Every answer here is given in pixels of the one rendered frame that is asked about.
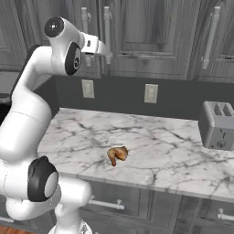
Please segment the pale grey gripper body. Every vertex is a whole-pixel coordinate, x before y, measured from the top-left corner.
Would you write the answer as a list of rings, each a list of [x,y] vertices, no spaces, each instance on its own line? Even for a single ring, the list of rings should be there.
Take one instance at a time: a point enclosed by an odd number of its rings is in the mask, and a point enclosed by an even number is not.
[[[101,56],[110,56],[111,55],[111,52],[108,49],[108,47],[100,40],[98,41],[97,54],[101,55]]]

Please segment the silver toaster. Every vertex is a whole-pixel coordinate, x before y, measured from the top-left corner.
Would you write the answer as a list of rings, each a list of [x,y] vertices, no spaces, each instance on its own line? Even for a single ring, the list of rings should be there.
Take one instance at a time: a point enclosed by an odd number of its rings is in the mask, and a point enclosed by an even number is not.
[[[198,129],[204,147],[234,151],[234,109],[230,103],[204,101]]]

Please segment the grey wood drawer front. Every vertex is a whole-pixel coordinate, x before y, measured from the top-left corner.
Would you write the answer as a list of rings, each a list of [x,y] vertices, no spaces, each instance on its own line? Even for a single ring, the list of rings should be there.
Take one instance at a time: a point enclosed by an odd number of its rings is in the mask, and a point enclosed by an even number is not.
[[[184,197],[181,204],[181,228],[178,234],[234,234],[234,222],[218,218],[222,208],[234,216],[234,204],[194,197]]]
[[[138,217],[139,195],[137,188],[128,186],[118,186],[101,182],[90,181],[94,201],[100,201],[110,204],[117,204],[117,200],[121,200],[124,209],[116,207],[105,207],[100,205],[88,204],[85,209],[97,212],[110,212],[118,215],[130,217]]]

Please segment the white wall outlet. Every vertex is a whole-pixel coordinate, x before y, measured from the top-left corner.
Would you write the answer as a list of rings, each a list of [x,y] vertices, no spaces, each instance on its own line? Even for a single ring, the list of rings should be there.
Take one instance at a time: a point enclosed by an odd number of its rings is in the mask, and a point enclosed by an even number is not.
[[[144,102],[156,103],[157,102],[158,86],[155,84],[146,84],[144,87]]]
[[[82,91],[84,98],[92,98],[94,99],[94,83],[92,80],[82,80]]]

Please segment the grey wood wall cabinet door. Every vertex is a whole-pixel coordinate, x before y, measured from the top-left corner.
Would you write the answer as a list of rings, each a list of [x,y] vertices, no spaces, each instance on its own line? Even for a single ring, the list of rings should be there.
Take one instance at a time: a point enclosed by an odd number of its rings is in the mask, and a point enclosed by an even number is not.
[[[100,56],[97,54],[97,19],[95,0],[16,0],[21,6],[22,28],[40,46],[55,74],[75,74],[98,78],[101,75]],[[84,33],[81,8],[90,14],[88,32]],[[91,66],[85,57],[90,55]]]
[[[201,0],[99,0],[110,8],[113,76],[186,78]]]
[[[211,15],[220,6],[220,17],[207,69],[202,69]],[[193,44],[188,80],[234,83],[234,0],[202,0]]]
[[[20,70],[27,47],[14,0],[0,0],[0,69]]]

